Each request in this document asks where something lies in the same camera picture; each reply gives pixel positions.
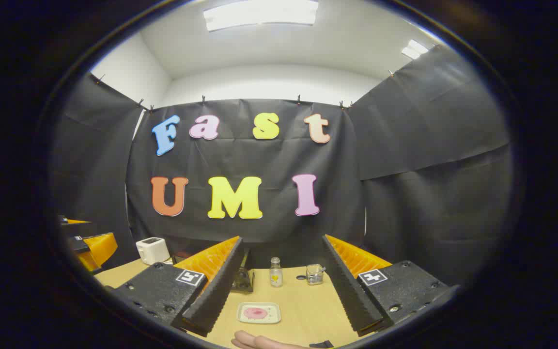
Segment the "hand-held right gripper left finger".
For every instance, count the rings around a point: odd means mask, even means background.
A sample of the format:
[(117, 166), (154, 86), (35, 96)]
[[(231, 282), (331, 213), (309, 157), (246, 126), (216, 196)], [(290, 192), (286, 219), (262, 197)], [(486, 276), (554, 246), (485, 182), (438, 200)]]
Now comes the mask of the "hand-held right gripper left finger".
[(241, 261), (235, 236), (180, 263), (153, 263), (113, 290), (142, 316), (182, 331), (207, 336), (223, 311)]

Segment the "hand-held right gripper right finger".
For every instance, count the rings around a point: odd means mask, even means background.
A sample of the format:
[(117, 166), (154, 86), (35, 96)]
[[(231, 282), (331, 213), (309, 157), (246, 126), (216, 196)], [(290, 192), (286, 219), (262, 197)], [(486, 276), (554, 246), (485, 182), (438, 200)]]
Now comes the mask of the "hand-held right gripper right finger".
[(392, 264), (330, 235), (322, 241), (322, 265), (358, 336), (414, 317), (450, 290), (412, 261)]

